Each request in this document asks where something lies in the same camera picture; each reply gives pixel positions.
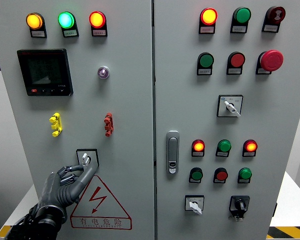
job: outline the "yellow black hazard stripe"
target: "yellow black hazard stripe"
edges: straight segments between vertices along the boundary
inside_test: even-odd
[[[300,226],[271,226],[266,239],[300,239]]]

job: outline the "warning sign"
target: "warning sign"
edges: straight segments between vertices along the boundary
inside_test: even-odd
[[[131,230],[132,219],[101,178],[86,186],[70,216],[71,226],[81,229]]]

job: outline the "green push button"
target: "green push button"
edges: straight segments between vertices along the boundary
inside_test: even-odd
[[[231,143],[228,140],[221,140],[218,143],[218,148],[221,150],[221,152],[229,152],[231,149]]]
[[[249,10],[249,8],[241,7],[238,10],[236,10],[236,13],[234,14],[234,18],[239,23],[244,24],[250,20],[251,11]]]
[[[204,68],[210,67],[214,63],[214,58],[210,54],[204,54],[200,58],[200,65]]]
[[[200,180],[200,179],[202,179],[203,176],[204,175],[202,174],[202,172],[199,172],[199,171],[195,171],[191,175],[192,179],[193,180],[197,180],[197,181]]]
[[[240,176],[242,179],[247,180],[247,179],[251,178],[252,172],[251,172],[250,168],[245,167],[245,168],[242,168],[242,169],[239,171],[239,176]]]

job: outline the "red push button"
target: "red push button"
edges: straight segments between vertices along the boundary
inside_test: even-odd
[[[284,56],[278,50],[269,50],[260,58],[261,67],[269,72],[278,70],[284,62]]]
[[[219,172],[217,175],[216,175],[216,179],[218,179],[219,181],[224,181],[228,178],[228,174],[224,171],[222,172]]]
[[[232,66],[239,68],[245,63],[245,56],[238,52],[232,56],[230,62]]]
[[[268,21],[272,24],[279,24],[285,19],[286,10],[282,6],[273,6],[266,12]]]

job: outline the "white switch knob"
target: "white switch knob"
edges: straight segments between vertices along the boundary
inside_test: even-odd
[[[196,204],[195,202],[190,202],[189,204],[193,212],[198,215],[202,215],[201,209],[198,207],[198,204]]]
[[[237,111],[237,109],[230,104],[228,101],[224,101],[224,104],[226,106],[226,108],[230,111],[230,113],[236,115],[238,118],[241,116],[240,113]]]

